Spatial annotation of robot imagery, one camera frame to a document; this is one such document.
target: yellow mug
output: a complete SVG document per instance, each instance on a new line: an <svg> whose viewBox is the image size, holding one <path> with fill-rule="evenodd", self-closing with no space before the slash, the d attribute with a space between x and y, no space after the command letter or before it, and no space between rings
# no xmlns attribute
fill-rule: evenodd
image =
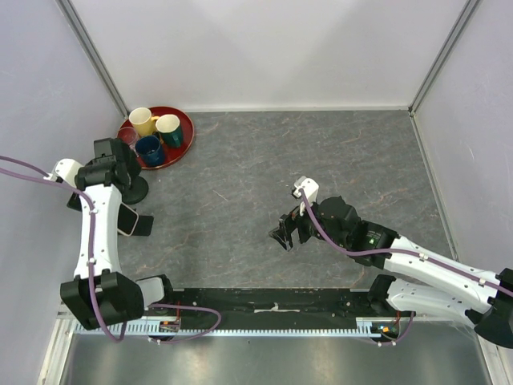
<svg viewBox="0 0 513 385"><path fill-rule="evenodd" d="M145 107L136 108L128 116L128 120L139 136L148 136L156 131L155 121L158 120L158 116L151 115L151 111Z"/></svg>

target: marble tabletop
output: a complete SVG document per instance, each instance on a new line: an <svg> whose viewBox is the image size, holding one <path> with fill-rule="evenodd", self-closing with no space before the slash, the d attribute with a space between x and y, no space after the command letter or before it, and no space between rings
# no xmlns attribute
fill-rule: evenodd
<svg viewBox="0 0 513 385"><path fill-rule="evenodd" d="M268 236L297 202L302 175L318 200L341 195L358 214L450 256L406 111L191 114L196 141L177 164L141 175L136 208L152 214L150 237L119 237L130 278L166 274L174 287L368 288L364 268L311 239L290 252Z"/></svg>

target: round black base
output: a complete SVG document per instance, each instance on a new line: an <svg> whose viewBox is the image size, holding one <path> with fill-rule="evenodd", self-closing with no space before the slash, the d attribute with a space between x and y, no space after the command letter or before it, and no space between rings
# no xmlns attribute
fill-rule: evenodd
<svg viewBox="0 0 513 385"><path fill-rule="evenodd" d="M125 205L135 205L146 197L149 189L147 181L143 177L137 176L132 181L131 187L125 190L121 196L121 200Z"/></svg>

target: white wall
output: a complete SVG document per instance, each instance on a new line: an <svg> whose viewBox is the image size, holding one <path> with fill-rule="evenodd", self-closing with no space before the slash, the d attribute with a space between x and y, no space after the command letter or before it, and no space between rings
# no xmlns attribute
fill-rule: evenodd
<svg viewBox="0 0 513 385"><path fill-rule="evenodd" d="M414 98L465 0L74 0L129 108Z"/></svg>
<svg viewBox="0 0 513 385"><path fill-rule="evenodd" d="M512 14L481 3L418 112L458 255L497 272L513 269Z"/></svg>
<svg viewBox="0 0 513 385"><path fill-rule="evenodd" d="M4 1L0 34L0 154L48 171L63 157L88 161L121 117L55 2ZM0 185L0 383L33 384L81 219L66 192L3 175Z"/></svg>

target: round tray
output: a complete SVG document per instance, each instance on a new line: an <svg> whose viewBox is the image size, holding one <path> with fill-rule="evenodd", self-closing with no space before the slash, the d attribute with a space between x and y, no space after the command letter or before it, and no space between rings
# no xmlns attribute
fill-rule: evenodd
<svg viewBox="0 0 513 385"><path fill-rule="evenodd" d="M166 114L173 114L178 116L182 126L182 131L184 132L184 142L179 148L169 147L165 143L162 143L162 147L164 147L164 152L166 154L166 160L164 161L164 164L156 167L148 167L140 156L137 157L137 161L143 170L160 170L162 168L171 166L173 163L176 163L178 160L184 157L187 151L189 151L195 136L194 124L192 123L191 118L189 118L184 112L173 107L151 107L150 111L153 116L162 116ZM130 121L125 120L120 128L123 127L131 127Z"/></svg>

